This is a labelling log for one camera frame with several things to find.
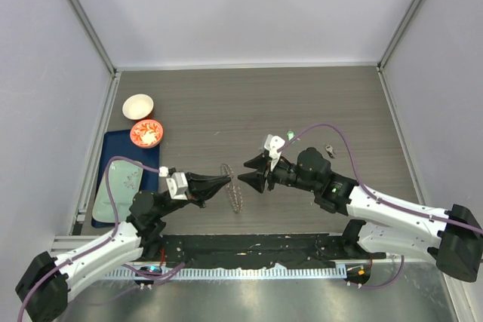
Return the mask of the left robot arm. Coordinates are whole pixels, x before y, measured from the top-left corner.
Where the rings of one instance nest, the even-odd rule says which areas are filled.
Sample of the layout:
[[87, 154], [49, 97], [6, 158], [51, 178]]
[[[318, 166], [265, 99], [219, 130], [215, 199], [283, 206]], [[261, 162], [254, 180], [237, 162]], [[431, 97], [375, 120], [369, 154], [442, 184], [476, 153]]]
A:
[[111, 232], [66, 253], [44, 251], [33, 258], [15, 287], [22, 302], [17, 315], [33, 321], [53, 321], [85, 288], [125, 263], [154, 260], [161, 250], [163, 217], [189, 204], [205, 207], [231, 181], [230, 176], [203, 176], [172, 171], [164, 192], [142, 190], [130, 213]]

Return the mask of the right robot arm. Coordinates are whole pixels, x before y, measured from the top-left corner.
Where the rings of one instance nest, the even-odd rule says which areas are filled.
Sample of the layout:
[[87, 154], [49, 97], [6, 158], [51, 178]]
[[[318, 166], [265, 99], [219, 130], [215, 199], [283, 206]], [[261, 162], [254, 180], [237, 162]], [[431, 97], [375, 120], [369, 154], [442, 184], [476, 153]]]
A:
[[238, 179], [259, 193], [276, 185], [311, 192], [321, 209], [350, 217], [340, 240], [348, 257], [396, 254], [431, 262], [460, 281], [473, 283], [478, 277], [482, 228], [467, 207], [428, 207], [377, 192], [333, 172], [313, 147], [295, 163], [265, 151], [244, 166], [250, 172]]

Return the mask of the metal disc with keyrings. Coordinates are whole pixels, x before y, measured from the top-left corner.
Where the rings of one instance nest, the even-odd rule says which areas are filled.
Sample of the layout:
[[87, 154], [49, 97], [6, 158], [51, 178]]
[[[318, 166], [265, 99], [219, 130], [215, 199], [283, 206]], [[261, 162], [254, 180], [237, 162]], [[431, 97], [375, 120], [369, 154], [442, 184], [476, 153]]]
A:
[[232, 211], [233, 213], [238, 214], [242, 211], [243, 200], [240, 187], [233, 183], [235, 175], [232, 168], [228, 164], [221, 164], [220, 173], [222, 176], [228, 176], [230, 178], [230, 181], [225, 185], [225, 188]]

